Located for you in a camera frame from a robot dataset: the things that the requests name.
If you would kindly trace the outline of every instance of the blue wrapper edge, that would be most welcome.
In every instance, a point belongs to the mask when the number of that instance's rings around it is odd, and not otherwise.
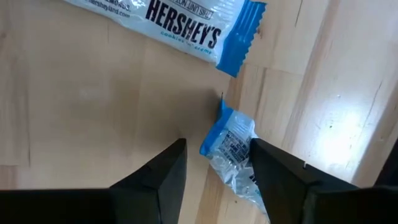
[[[224,129],[226,123],[231,117],[233,110],[228,108],[225,104],[225,101],[221,99],[220,108],[218,112],[218,121],[211,127],[209,133],[207,134],[205,140],[200,146],[200,154],[203,156],[207,156],[211,146],[216,141],[216,138],[220,135],[222,130]]]
[[[224,41],[223,53],[216,66],[218,70],[235,78],[238,76],[265,11],[266,3],[245,0],[232,31]]]

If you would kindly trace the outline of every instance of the candy wrapper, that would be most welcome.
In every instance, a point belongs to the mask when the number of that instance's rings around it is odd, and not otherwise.
[[[239,197],[254,202],[266,214],[252,164],[249,161],[250,140],[258,138],[254,121],[235,111],[221,100],[218,120],[200,148],[224,184]]]
[[[263,2],[250,0],[65,0],[213,62],[233,77],[257,31]]]

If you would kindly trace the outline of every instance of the black plastic piece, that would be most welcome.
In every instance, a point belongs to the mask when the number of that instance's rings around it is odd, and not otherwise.
[[[250,158],[272,224],[398,223],[398,189],[358,189],[261,140]]]
[[[178,139],[109,189],[0,191],[2,223],[177,224],[187,174]]]

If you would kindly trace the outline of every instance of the hershey's logo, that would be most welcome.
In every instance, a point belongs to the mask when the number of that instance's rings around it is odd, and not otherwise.
[[[210,49],[214,48],[221,34],[221,29],[189,18],[160,0],[150,0],[146,19],[190,42],[206,44]]]

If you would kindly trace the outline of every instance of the wood grain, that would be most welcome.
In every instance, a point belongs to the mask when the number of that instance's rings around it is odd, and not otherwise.
[[[107,187],[185,137],[180,223],[265,224],[198,153],[221,93],[261,138],[372,185],[398,138],[398,2],[268,3],[231,79],[61,0],[1,1],[0,188]]]

